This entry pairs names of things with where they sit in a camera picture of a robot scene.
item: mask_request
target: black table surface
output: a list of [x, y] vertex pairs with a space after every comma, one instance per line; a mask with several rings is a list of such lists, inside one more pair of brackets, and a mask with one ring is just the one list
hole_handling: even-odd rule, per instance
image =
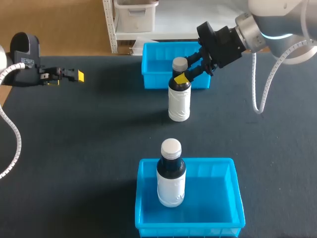
[[[183, 157], [234, 160], [246, 225], [240, 237], [317, 237], [317, 59], [283, 65], [265, 111], [251, 100], [251, 55], [192, 91], [191, 116], [167, 115], [166, 90], [145, 90], [140, 57], [47, 57], [86, 82], [13, 88], [4, 111], [22, 135], [0, 180], [1, 238], [134, 238], [138, 164], [166, 138]], [[275, 60], [259, 54], [258, 101]], [[0, 119], [0, 169], [15, 136]]]

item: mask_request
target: gray bottle cap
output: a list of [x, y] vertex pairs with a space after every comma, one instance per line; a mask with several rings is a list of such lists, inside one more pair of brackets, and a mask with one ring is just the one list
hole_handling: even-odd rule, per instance
[[179, 158], [182, 154], [182, 145], [176, 139], [166, 139], [162, 143], [160, 152], [162, 153], [164, 158], [168, 160], [175, 160]]
[[184, 57], [177, 57], [173, 60], [173, 69], [177, 72], [184, 72], [188, 68], [187, 59]]

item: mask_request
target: blue plastic bin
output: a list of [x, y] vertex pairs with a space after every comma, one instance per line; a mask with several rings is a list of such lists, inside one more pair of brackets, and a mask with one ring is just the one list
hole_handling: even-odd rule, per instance
[[234, 163], [229, 158], [187, 158], [185, 198], [164, 207], [157, 195], [158, 159], [139, 164], [135, 226], [141, 237], [238, 236], [245, 225]]
[[[172, 63], [176, 57], [192, 55], [199, 51], [198, 42], [145, 43], [143, 47], [142, 74], [146, 89], [167, 89], [172, 77]], [[195, 78], [192, 89], [209, 88], [211, 77], [206, 72]]]

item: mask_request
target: white bottle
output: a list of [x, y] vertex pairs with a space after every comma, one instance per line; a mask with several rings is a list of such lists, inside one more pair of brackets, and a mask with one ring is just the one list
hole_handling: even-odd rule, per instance
[[186, 165], [181, 153], [178, 140], [171, 138], [162, 143], [157, 165], [158, 199], [166, 207], [179, 206], [185, 197]]
[[187, 59], [173, 60], [173, 76], [168, 83], [168, 115], [173, 121], [185, 121], [190, 115], [191, 83], [177, 84], [175, 77], [187, 70]]

